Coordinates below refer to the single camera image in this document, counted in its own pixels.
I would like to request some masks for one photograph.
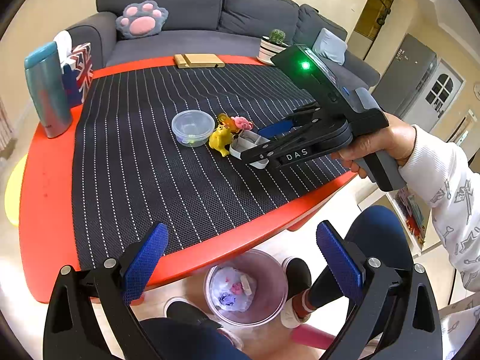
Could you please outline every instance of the hand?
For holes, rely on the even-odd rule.
[[[417,131],[396,116],[386,112],[385,116],[388,119],[388,127],[373,134],[366,134],[356,138],[347,147],[332,153],[332,158],[340,159],[344,167],[358,173],[362,179],[366,178],[367,173],[354,160],[375,153],[378,150],[385,149],[390,156],[397,160],[400,167],[404,166],[413,152]]]

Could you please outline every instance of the doorway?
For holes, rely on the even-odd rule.
[[[347,42],[349,52],[364,59],[387,19],[393,0],[367,0]]]
[[[444,60],[440,60],[424,85],[416,101],[402,119],[431,131],[443,113],[452,104],[462,88],[464,80]]]

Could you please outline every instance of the screw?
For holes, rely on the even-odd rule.
[[[379,266],[382,265],[382,263],[380,262],[380,260],[376,257],[370,257],[368,259],[368,264],[369,266],[372,266],[373,268],[378,268]]]
[[[64,265],[61,269],[60,269],[60,273],[62,275],[68,275],[71,271],[71,268],[69,265]]]
[[[103,263],[103,266],[105,268],[113,268],[116,263],[117,263],[116,259],[106,259],[105,262]]]
[[[425,273],[425,268],[423,267],[423,265],[415,264],[414,268],[419,274]]]

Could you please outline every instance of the ceiling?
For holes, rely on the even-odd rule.
[[[480,33],[458,0],[418,0],[418,7],[480,64]]]

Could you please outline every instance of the black striped table mat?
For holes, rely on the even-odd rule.
[[[72,206],[82,269],[118,257],[155,221],[166,254],[242,225],[335,179],[322,157],[282,170],[255,169],[172,135],[186,109],[244,116],[262,128],[312,101],[274,67],[153,67],[96,79],[75,132]]]

